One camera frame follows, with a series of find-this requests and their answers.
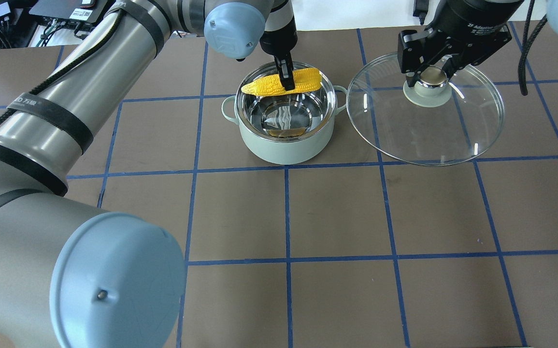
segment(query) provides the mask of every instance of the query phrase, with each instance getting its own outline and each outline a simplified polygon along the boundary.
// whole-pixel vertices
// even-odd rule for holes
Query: yellow corn cob
[[[285,90],[281,85],[279,74],[261,77],[250,84],[242,86],[242,93],[270,97],[292,93],[312,92],[321,88],[321,75],[316,68],[306,68],[294,71],[295,89]]]

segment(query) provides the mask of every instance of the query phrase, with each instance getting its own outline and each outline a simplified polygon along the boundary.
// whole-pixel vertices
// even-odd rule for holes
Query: glass lid
[[[396,53],[379,57],[350,83],[347,112],[360,136],[395,159],[416,165],[462,163],[486,152],[502,131],[504,104],[473,66],[446,78],[440,67],[408,87]]]

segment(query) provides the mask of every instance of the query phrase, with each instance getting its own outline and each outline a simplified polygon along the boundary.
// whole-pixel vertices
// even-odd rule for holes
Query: white cooking pot
[[[294,62],[295,69],[312,68]],[[335,90],[347,94],[342,86],[333,86],[321,73],[322,87],[314,92],[279,97],[256,97],[242,93],[245,84],[276,73],[268,63],[242,81],[236,95],[223,101],[223,116],[239,126],[246,147],[259,158],[281,165],[296,164],[313,158],[328,144],[334,130],[334,117],[345,110],[337,107]],[[234,101],[235,116],[226,105]]]

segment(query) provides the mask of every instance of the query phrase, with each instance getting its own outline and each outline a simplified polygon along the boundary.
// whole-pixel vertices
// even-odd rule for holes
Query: tiled table
[[[301,32],[293,56],[347,86],[399,30]],[[0,50],[0,113],[72,49]],[[533,46],[527,97],[518,60],[512,42],[481,67],[508,117],[477,160],[379,157],[342,113],[321,154],[283,167],[220,112],[270,57],[236,62],[176,38],[71,171],[67,197],[180,243],[186,296],[166,347],[558,348],[557,37],[546,27]]]

